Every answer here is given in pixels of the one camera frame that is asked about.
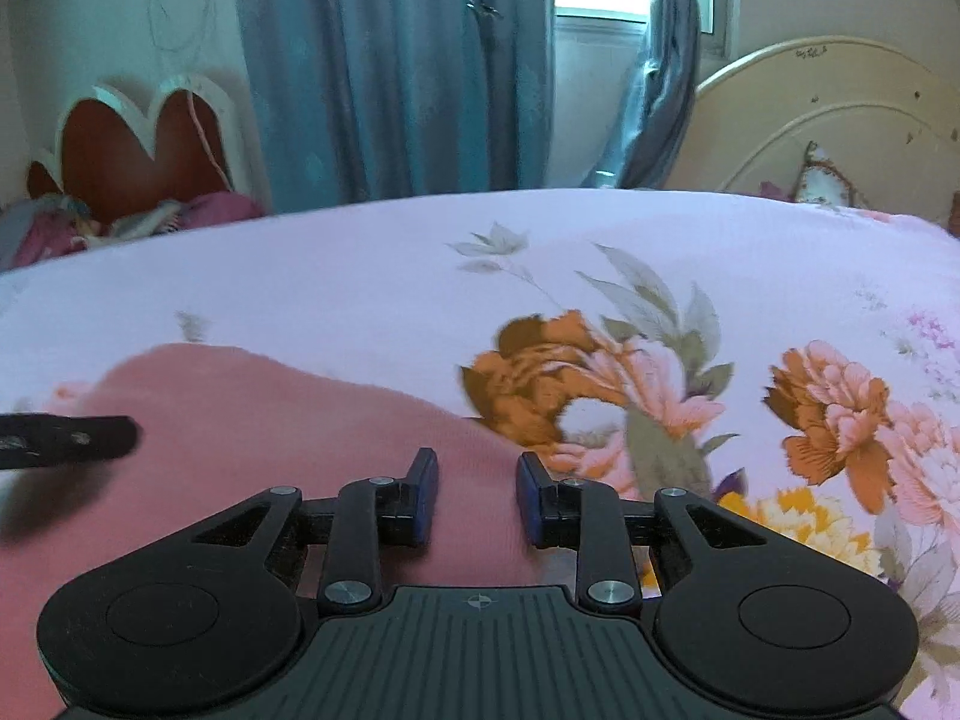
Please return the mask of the patterned pillow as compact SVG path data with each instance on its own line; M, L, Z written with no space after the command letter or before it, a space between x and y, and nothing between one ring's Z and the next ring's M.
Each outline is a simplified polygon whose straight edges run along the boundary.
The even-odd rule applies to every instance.
M859 192L830 154L817 142L807 143L804 163L794 188L794 202L830 208L867 208L866 195Z

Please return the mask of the pink knit garment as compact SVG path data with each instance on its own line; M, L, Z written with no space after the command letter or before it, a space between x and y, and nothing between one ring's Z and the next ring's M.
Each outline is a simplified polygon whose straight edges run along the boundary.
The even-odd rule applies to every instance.
M421 447L439 465L430 546L389 562L387 577L475 587L542 577L517 513L519 447L395 390L242 349L168 344L64 392L49 410L130 416L142 438L121 460L2 476L3 717L59 713L34 628L73 577L272 486L332 497L355 479L402 476Z

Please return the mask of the tied teal curtain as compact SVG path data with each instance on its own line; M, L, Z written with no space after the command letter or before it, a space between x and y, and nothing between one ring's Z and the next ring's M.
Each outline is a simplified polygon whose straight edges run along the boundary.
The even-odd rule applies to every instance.
M659 188L679 156L700 70L698 0L651 0L643 47L587 188Z

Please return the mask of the cream round headboard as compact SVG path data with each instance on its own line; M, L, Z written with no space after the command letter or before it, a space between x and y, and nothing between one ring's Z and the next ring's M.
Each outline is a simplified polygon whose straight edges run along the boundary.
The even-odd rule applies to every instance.
M875 211L949 222L958 195L958 88L887 44L796 39L701 83L670 188L757 195L799 187L825 153Z

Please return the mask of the pile of clothes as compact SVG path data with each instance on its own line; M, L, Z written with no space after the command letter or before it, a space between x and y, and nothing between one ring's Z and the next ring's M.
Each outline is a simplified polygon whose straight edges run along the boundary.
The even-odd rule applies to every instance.
M2 271L18 270L78 252L262 218L263 208L245 195L215 192L190 202L163 200L153 210L96 221L86 203L48 193L2 211Z

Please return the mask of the floral lilac bed sheet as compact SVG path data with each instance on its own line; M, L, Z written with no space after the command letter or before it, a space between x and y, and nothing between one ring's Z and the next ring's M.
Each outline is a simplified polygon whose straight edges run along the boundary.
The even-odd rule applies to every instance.
M900 593L911 718L958 712L958 244L686 192L449 195L10 271L2 405L168 344L389 388L630 499L714 497Z

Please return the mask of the red white scalloped headboard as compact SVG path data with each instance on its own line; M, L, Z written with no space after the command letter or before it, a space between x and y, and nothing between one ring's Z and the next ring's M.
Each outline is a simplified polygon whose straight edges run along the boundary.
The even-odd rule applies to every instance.
M67 195L99 223L217 192L254 193L233 99L198 73L167 78L146 107L96 83L37 151L26 195Z

